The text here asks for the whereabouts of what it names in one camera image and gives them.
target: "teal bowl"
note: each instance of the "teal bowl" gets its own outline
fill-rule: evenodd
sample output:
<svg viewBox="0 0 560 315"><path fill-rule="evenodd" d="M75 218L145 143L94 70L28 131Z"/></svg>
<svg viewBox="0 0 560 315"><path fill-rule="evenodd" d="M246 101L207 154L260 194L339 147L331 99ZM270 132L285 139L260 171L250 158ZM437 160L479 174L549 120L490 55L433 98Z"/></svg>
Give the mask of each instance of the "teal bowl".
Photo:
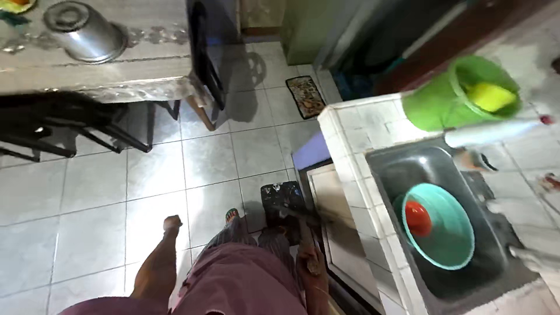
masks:
<svg viewBox="0 0 560 315"><path fill-rule="evenodd" d="M404 208L412 200L430 215L432 231L426 237L413 235L406 224ZM446 270L461 269L469 263L474 254L473 226L455 197L439 186L422 183L412 187L399 202L408 239L425 259Z"/></svg>

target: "cloth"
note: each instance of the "cloth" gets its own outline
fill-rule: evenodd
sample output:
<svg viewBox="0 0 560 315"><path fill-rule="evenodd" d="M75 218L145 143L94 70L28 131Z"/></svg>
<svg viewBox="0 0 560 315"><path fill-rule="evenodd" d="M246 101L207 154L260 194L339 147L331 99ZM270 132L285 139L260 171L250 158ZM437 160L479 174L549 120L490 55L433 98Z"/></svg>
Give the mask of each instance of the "cloth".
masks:
<svg viewBox="0 0 560 315"><path fill-rule="evenodd" d="M235 217L201 252L179 291L172 314L306 315L288 240L273 231L259 245ZM164 315L167 305L109 297L78 303L61 315Z"/></svg>
<svg viewBox="0 0 560 315"><path fill-rule="evenodd" d="M288 239L275 230L267 229L259 235L257 244L257 241L255 241L251 235L247 234L241 220L242 218L235 216L229 223L226 223L226 226L218 234L216 234L210 242L208 242L198 257L203 257L208 248L213 248L226 243L241 243L258 246L278 257L278 259L284 263L284 266L288 268L288 271L292 274L293 278L298 283L298 286L301 287L299 277L296 272L296 266L294 264L293 257L290 254L290 243Z"/></svg>

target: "green bucket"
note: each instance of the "green bucket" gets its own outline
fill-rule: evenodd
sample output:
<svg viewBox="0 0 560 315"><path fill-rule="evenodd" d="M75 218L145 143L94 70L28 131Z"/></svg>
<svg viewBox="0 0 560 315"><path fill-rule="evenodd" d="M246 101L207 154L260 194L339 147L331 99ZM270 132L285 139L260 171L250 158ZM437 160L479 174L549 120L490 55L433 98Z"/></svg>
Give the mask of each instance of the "green bucket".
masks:
<svg viewBox="0 0 560 315"><path fill-rule="evenodd" d="M517 96L517 100L496 112L472 103L464 91L480 82L498 85ZM483 121L512 118L520 109L519 85L499 65L479 56L461 57L446 72L403 98L407 118L419 129L439 131Z"/></svg>

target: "person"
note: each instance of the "person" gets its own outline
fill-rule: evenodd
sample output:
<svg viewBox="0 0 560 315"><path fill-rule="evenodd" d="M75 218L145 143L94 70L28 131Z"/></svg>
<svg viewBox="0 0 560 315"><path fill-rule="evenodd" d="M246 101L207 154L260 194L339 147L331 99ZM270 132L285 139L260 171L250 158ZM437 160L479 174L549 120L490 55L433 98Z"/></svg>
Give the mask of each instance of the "person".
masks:
<svg viewBox="0 0 560 315"><path fill-rule="evenodd" d="M176 283L175 239L181 225L177 215L164 220L164 236L138 271L130 297L87 300L61 315L329 313L328 279L321 251L300 246L294 263L282 233L285 230L265 229L257 242L245 231L236 209L227 212L224 229L202 250L182 282L178 302L168 310ZM305 261L312 256L319 261L318 276L306 268Z"/></svg>

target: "green sandal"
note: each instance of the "green sandal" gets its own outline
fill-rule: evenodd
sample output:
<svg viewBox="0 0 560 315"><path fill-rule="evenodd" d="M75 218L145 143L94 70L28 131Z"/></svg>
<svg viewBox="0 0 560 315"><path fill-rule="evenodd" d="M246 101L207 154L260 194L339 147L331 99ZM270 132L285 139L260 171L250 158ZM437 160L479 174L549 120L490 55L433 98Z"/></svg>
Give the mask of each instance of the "green sandal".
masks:
<svg viewBox="0 0 560 315"><path fill-rule="evenodd" d="M235 208L231 208L226 213L226 223L231 222L236 216L239 216L239 212Z"/></svg>

